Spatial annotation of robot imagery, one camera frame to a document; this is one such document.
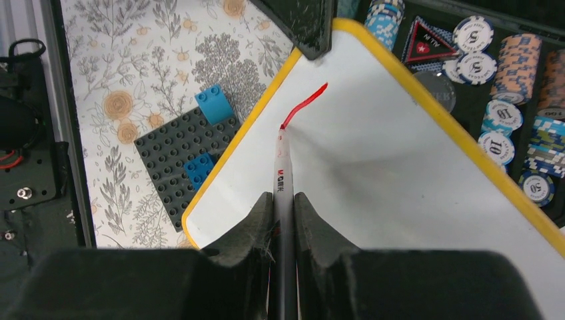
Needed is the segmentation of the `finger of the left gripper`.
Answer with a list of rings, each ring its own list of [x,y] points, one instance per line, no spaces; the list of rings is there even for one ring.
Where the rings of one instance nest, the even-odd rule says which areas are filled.
[[[331,50],[331,0],[252,0],[310,61]]]

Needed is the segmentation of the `red whiteboard marker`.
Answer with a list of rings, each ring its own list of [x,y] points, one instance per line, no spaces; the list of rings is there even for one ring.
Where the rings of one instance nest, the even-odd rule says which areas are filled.
[[[294,187],[290,142],[284,126],[279,129],[275,148],[273,218],[269,319],[297,319]]]

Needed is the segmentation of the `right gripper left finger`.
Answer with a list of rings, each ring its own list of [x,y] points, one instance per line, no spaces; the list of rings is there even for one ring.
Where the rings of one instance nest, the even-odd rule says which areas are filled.
[[[74,249],[44,258],[6,319],[265,319],[273,195],[194,249]]]

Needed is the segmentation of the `yellow framed whiteboard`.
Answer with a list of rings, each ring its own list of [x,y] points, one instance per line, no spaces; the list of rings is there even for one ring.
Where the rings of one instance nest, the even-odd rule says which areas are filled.
[[[564,236],[360,23],[336,18],[319,62],[294,50],[183,213],[208,245],[273,190],[281,123],[294,190],[363,248],[487,249],[525,278],[545,319],[564,318]]]

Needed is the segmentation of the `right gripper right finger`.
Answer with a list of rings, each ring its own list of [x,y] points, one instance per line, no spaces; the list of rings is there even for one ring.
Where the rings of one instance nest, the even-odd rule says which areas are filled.
[[[361,249],[294,197],[303,319],[541,319],[517,268],[491,251]]]

